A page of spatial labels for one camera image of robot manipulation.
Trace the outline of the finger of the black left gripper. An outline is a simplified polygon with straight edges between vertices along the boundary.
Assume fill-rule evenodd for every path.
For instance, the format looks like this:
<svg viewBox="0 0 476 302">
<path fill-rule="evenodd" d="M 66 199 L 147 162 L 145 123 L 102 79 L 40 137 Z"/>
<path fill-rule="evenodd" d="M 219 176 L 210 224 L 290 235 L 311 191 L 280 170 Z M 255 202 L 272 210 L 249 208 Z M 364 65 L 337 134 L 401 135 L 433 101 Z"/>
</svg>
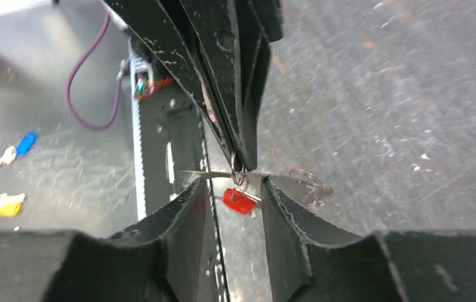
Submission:
<svg viewBox="0 0 476 302">
<path fill-rule="evenodd" d="M 207 119 L 238 163 L 238 23 L 234 1 L 106 1 Z"/>
<path fill-rule="evenodd" d="M 230 166 L 258 165 L 257 123 L 270 43 L 283 37 L 280 1 L 181 1 L 197 36 L 205 117 Z"/>
</svg>

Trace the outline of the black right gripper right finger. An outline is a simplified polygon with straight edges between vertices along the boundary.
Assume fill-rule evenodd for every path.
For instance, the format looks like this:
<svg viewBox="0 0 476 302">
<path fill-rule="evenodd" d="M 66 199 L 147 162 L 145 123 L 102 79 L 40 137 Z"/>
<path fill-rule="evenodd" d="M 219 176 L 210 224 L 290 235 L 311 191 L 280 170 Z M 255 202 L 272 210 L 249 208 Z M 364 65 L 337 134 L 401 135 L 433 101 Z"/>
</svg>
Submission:
<svg viewBox="0 0 476 302">
<path fill-rule="evenodd" d="M 274 301 L 476 301 L 476 230 L 359 236 L 302 207 L 305 191 L 262 181 Z"/>
</svg>

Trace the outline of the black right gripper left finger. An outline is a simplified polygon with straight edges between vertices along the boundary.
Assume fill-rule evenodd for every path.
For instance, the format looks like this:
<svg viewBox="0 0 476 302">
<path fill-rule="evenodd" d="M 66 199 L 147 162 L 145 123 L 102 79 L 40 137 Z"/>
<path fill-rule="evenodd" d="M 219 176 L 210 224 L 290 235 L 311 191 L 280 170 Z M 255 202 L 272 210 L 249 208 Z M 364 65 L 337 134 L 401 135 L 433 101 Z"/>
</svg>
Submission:
<svg viewBox="0 0 476 302">
<path fill-rule="evenodd" d="M 207 200 L 197 179 L 109 238 L 0 232 L 0 301 L 195 301 Z"/>
</svg>

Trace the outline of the red tag key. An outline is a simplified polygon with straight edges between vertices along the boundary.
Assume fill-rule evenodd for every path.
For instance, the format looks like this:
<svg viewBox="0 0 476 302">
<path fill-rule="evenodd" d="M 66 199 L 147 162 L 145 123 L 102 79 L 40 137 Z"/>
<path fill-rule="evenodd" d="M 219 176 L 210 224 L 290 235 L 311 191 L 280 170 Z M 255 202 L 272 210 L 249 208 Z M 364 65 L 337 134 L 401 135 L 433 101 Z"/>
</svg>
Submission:
<svg viewBox="0 0 476 302">
<path fill-rule="evenodd" d="M 250 180 L 244 177 L 233 187 L 225 189 L 221 200 L 229 209 L 242 215 L 249 215 L 255 208 L 261 206 L 261 199 L 252 194 L 250 188 Z"/>
</svg>

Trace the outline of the silver metal key holder plate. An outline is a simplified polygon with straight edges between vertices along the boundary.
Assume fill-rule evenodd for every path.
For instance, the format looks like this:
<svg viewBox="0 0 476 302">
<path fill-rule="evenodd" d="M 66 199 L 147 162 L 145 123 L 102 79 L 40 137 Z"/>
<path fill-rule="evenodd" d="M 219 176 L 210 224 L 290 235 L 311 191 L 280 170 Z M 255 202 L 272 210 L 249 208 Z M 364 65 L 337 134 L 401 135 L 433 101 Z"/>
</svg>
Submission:
<svg viewBox="0 0 476 302">
<path fill-rule="evenodd" d="M 321 205 L 324 200 L 333 194 L 333 188 L 324 184 L 314 174 L 302 170 L 291 169 L 288 174 L 276 174 L 272 172 L 223 172 L 223 171 L 188 171 L 184 170 L 181 173 L 189 175 L 189 177 L 203 177 L 206 179 L 226 178 L 231 179 L 233 184 L 240 179 L 247 177 L 250 180 L 250 192 L 260 198 L 260 183 L 266 177 L 270 177 L 276 181 L 281 181 L 284 184 L 290 184 L 294 189 L 301 192 L 302 195 L 296 198 L 296 201 L 301 201 L 305 206 Z"/>
</svg>

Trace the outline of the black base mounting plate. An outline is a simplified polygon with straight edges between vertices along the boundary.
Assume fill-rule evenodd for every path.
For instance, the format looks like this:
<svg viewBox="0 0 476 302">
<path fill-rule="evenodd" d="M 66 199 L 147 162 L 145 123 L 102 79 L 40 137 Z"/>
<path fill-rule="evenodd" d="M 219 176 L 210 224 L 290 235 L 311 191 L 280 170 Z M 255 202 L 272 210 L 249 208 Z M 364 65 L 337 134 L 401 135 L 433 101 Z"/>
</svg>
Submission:
<svg viewBox="0 0 476 302">
<path fill-rule="evenodd" d="M 140 107 L 141 152 L 147 216 L 124 231 L 137 244 L 156 248 L 156 291 L 150 301 L 228 301 L 229 291 L 213 184 L 184 170 L 209 170 L 204 123 L 176 84 L 162 88 L 160 67 L 142 42 L 136 55 L 136 94 L 147 84 Z"/>
</svg>

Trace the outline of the yellow tag key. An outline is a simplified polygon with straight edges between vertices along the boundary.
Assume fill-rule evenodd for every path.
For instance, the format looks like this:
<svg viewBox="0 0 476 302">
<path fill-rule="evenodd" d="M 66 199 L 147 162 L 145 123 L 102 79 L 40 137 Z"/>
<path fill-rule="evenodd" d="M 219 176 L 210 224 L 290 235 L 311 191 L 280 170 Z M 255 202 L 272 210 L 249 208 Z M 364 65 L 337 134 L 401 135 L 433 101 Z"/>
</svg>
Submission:
<svg viewBox="0 0 476 302">
<path fill-rule="evenodd" d="M 14 217 L 16 216 L 26 198 L 26 194 L 9 195 L 8 193 L 0 194 L 0 216 Z"/>
</svg>

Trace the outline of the spare blue tag key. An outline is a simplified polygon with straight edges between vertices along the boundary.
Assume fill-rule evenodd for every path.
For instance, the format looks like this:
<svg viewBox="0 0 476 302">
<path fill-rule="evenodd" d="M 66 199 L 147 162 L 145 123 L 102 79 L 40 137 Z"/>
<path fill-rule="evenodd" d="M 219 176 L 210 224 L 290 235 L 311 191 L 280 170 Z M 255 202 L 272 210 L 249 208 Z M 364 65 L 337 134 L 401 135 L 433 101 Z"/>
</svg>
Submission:
<svg viewBox="0 0 476 302">
<path fill-rule="evenodd" d="M 8 147 L 0 157 L 0 167 L 12 164 L 16 158 L 25 155 L 34 145 L 37 133 L 29 131 L 15 146 Z"/>
</svg>

